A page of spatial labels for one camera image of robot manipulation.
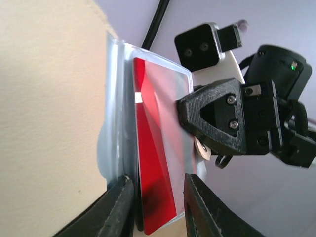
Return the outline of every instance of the red object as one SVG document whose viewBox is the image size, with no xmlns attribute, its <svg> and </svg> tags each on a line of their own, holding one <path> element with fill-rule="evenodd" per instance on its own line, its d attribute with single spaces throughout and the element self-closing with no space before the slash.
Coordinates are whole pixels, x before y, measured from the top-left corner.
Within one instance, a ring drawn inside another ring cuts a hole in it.
<svg viewBox="0 0 316 237">
<path fill-rule="evenodd" d="M 177 216 L 154 87 L 145 72 L 145 61 L 134 59 L 135 92 L 142 93 L 136 103 L 139 169 L 144 214 L 144 232 L 150 235 Z"/>
</svg>

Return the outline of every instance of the background wall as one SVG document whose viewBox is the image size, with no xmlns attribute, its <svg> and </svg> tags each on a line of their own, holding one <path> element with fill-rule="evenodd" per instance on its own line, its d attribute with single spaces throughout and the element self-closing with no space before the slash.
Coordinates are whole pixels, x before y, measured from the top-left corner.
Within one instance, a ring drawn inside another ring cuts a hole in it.
<svg viewBox="0 0 316 237">
<path fill-rule="evenodd" d="M 141 46 L 158 0 L 97 0 L 117 34 Z M 316 69 L 316 2 L 275 0 L 171 0 L 152 51 L 179 62 L 173 44 L 176 34 L 203 22 L 220 27 L 246 19 L 250 28 L 244 47 L 234 51 L 237 61 L 262 44 L 290 48 Z M 312 75 L 300 100 L 316 118 L 316 78 Z M 220 170 L 208 164 L 209 187 L 245 221 L 269 237 L 316 236 L 316 169 L 286 166 L 273 156 L 234 157 Z"/>
</svg>

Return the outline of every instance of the black rod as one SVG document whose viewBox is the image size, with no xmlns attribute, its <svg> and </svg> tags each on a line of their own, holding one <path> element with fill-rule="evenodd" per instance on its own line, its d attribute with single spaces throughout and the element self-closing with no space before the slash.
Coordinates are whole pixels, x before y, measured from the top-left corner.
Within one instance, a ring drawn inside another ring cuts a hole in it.
<svg viewBox="0 0 316 237">
<path fill-rule="evenodd" d="M 147 31 L 146 37 L 144 39 L 142 48 L 149 50 L 154 42 L 155 36 L 163 19 L 163 16 L 167 10 L 170 0 L 160 0 L 153 20 L 150 24 L 150 27 Z"/>
</svg>

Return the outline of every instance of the gray wall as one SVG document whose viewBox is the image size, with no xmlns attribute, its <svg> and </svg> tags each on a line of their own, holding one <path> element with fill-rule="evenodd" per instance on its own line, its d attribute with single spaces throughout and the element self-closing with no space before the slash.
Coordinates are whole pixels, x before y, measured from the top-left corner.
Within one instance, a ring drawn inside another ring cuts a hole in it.
<svg viewBox="0 0 316 237">
<path fill-rule="evenodd" d="M 117 34 L 141 46 L 158 0 L 98 0 Z M 240 62 L 262 44 L 290 48 L 316 69 L 316 1 L 171 0 L 152 51 L 179 62 L 173 44 L 177 33 L 203 22 L 220 27 L 238 19 L 250 24 L 244 47 L 234 51 Z M 300 100 L 316 118 L 316 78 Z M 316 168 L 286 166 L 273 156 L 234 157 L 224 170 L 207 164 L 209 187 L 241 218 L 269 237 L 316 236 Z"/>
</svg>

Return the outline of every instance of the beige table surface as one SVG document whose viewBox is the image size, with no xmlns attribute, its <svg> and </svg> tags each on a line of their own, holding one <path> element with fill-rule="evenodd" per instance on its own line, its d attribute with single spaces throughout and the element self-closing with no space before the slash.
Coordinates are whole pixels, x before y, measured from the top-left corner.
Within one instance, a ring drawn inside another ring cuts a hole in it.
<svg viewBox="0 0 316 237">
<path fill-rule="evenodd" d="M 49 237 L 106 191 L 96 144 L 115 33 L 92 0 L 0 3 L 0 236 Z M 183 221 L 152 236 L 185 236 Z"/>
</svg>

